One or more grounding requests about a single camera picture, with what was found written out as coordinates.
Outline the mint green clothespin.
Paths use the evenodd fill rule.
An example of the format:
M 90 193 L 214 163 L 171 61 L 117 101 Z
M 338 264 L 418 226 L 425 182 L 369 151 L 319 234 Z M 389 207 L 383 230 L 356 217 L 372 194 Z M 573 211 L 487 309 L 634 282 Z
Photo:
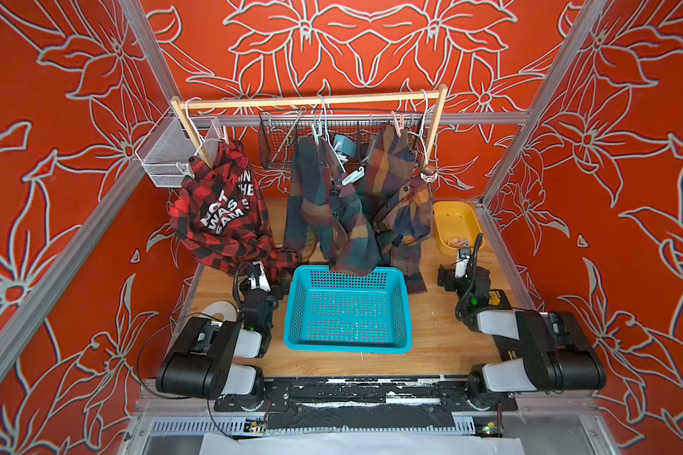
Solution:
M 365 174 L 364 166 L 360 166 L 358 169 L 348 173 L 341 181 L 341 185 L 346 186 L 357 182 L 362 179 Z

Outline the white wire hanger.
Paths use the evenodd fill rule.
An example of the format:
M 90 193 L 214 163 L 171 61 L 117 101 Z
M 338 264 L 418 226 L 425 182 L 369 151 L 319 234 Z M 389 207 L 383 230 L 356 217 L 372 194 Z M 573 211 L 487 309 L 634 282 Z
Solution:
M 324 99 L 323 95 L 319 95 L 318 98 L 320 101 L 319 105 L 320 105 L 321 113 L 319 114 L 319 119 L 318 119 L 317 123 L 318 123 L 318 127 L 321 129 L 321 133 L 322 133 L 321 138 L 324 140 L 326 145 L 329 147 L 330 151 L 332 151 L 332 155 L 336 160 L 336 166 L 337 166 L 338 170 L 341 173 L 345 173 L 345 165 L 343 164 L 342 159 L 332 149 L 332 140 L 331 140 L 330 132 L 328 129 L 328 111 L 327 111 L 326 100 Z

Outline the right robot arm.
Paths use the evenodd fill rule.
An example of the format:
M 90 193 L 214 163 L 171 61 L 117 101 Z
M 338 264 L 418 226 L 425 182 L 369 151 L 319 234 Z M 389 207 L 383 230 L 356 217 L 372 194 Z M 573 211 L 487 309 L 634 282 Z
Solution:
M 489 271 L 477 263 L 484 236 L 463 242 L 453 267 L 438 269 L 438 285 L 457 295 L 455 317 L 470 331 L 503 344 L 497 363 L 477 364 L 463 395 L 487 411 L 504 396 L 521 392 L 598 391 L 607 381 L 603 363 L 577 318 L 568 311 L 515 308 Z

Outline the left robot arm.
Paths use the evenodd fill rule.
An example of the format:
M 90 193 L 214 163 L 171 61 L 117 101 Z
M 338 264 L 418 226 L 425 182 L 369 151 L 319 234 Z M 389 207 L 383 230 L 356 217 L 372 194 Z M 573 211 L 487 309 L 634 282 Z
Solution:
M 231 399 L 255 408 L 266 397 L 258 367 L 237 358 L 263 358 L 272 340 L 277 296 L 260 262 L 243 262 L 233 275 L 234 315 L 188 318 L 157 370 L 156 393 L 170 399 L 196 398 L 214 403 Z

